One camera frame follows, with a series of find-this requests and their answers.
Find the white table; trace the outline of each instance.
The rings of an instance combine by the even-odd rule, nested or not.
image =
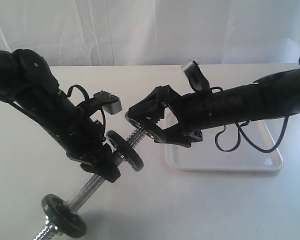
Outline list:
[[[201,69],[211,86],[227,89],[296,67],[239,64]],[[90,95],[105,90],[119,96],[123,111],[107,114],[107,129],[125,137],[133,127],[124,113],[156,86],[191,92],[180,66],[52,71],[64,91],[80,84]],[[81,99],[76,92],[72,101]],[[267,121],[275,137],[281,122]],[[120,179],[106,182],[79,210],[88,227],[82,239],[300,240],[300,114],[291,117],[279,149],[284,166],[278,174],[179,171],[165,162],[164,145],[147,137],[136,149],[143,170],[135,173],[122,164]],[[66,200],[88,176],[36,123],[0,102],[0,239],[30,239],[44,224],[42,197],[54,193]]]

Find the black rubber wheel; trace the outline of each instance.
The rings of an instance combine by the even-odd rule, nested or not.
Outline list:
[[[76,212],[71,211],[60,197],[48,194],[42,199],[41,206],[49,221],[64,234],[73,239],[81,238],[86,234],[85,222]]]
[[[110,130],[106,133],[106,137],[110,141],[113,147],[117,149],[125,158],[125,160],[131,165],[131,167],[137,172],[144,167],[144,162],[138,153],[124,140],[118,133]]]

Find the metal threaded rod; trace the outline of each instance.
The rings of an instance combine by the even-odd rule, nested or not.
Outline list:
[[[128,144],[135,148],[137,144],[146,136],[143,128],[134,130],[126,139]],[[114,151],[112,157],[115,158],[117,166],[123,161],[121,153]],[[66,205],[74,212],[77,212],[82,205],[94,194],[94,192],[105,182],[105,179],[97,174],[92,174],[91,177],[84,183],[75,194],[67,201]],[[45,222],[43,229],[33,238],[33,240],[50,240],[54,235],[60,233],[58,228],[49,220]]]

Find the white fabric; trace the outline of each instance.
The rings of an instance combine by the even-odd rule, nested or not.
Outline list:
[[[0,30],[52,66],[296,62],[300,0],[0,0]]]

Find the white tray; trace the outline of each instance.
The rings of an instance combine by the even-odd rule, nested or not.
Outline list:
[[[165,128],[177,123],[175,116],[168,113],[165,117]],[[262,121],[251,122],[242,128],[248,137],[263,149],[274,145],[274,140]],[[168,164],[175,169],[190,171],[253,171],[273,172],[282,168],[284,162],[278,149],[271,153],[262,153],[250,146],[241,136],[239,148],[232,152],[222,152],[215,145],[215,135],[223,126],[203,130],[203,141],[193,143],[190,148],[166,144],[165,155]],[[237,142],[236,126],[226,126],[219,136],[220,146],[227,150]]]

